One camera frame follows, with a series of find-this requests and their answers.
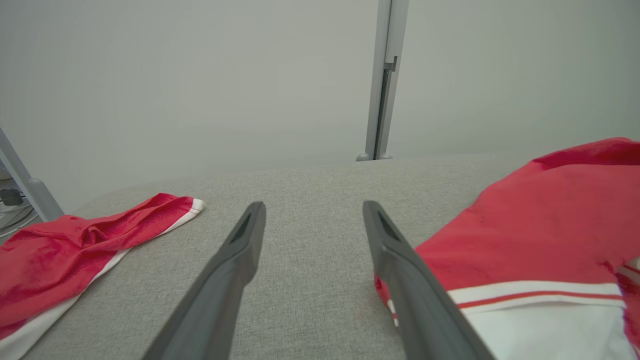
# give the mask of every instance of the gray upholstered sofa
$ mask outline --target gray upholstered sofa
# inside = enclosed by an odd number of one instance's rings
[[[233,359],[402,359],[372,283],[362,201],[378,201],[412,245],[492,182],[543,152],[432,156],[176,179],[135,186],[77,211],[124,211],[158,192],[204,200],[186,225],[97,279],[26,359],[139,359],[252,201],[267,206],[258,272],[244,291]]]

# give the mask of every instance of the gray metal leg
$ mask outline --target gray metal leg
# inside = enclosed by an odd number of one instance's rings
[[[2,129],[0,129],[0,160],[42,221],[53,221],[64,215],[46,185],[41,180],[31,177]]]
[[[369,125],[365,152],[356,161],[390,159],[387,141],[396,98],[409,0],[379,0]]]

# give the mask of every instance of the white wall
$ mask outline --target white wall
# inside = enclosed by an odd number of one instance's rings
[[[410,0],[393,157],[640,140],[640,1]]]
[[[377,1],[0,4],[0,127],[69,212],[134,183],[351,163]]]

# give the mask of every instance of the clothing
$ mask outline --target clothing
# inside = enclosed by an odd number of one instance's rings
[[[19,359],[134,246],[194,218],[201,200],[160,193],[133,209],[21,229],[0,247],[0,359]]]
[[[612,138],[530,161],[415,250],[497,359],[635,359],[639,219],[640,143]]]

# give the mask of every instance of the white stripe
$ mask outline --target white stripe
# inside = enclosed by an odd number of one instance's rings
[[[389,301],[387,301],[387,306],[389,307],[389,310],[391,310],[392,314],[396,313],[396,307],[394,306],[394,301],[389,299]]]
[[[160,235],[166,234],[169,231],[175,229],[176,227],[186,223],[187,221],[194,218],[204,207],[204,202],[202,200],[193,199],[193,203],[191,205],[191,209],[187,211],[184,215],[182,215],[176,222],[174,222],[167,230],[163,231]],[[102,276],[102,274],[111,270],[124,256],[129,252],[130,249],[120,250],[118,251],[108,262],[104,265],[104,268],[97,273],[93,279],[87,285],[89,285]],[[0,359],[2,360],[18,360],[27,351],[33,346],[33,344],[40,339],[42,334],[44,334],[64,313],[69,310],[73,304],[80,298],[80,295],[68,299],[60,304],[50,308],[49,310],[40,313],[32,318],[30,318],[20,329],[18,329],[13,334],[7,336],[6,338],[0,340]]]
[[[471,314],[477,314],[477,313],[484,313],[485,311],[494,311],[494,310],[506,309],[508,307],[535,304],[539,302],[569,302],[572,304],[616,306],[616,307],[622,307],[622,308],[626,307],[624,300],[595,299],[595,298],[586,298],[586,297],[573,297],[573,296],[567,296],[567,295],[537,295],[537,296],[520,297],[517,299],[494,302],[492,304],[487,304],[487,305],[465,307],[464,309],[460,309],[460,310],[465,315],[471,315]]]
[[[532,291],[567,291],[580,294],[619,295],[620,288],[615,283],[581,284],[561,281],[509,281],[496,282],[472,288],[451,290],[449,296],[456,304],[493,299],[496,297],[530,293]]]

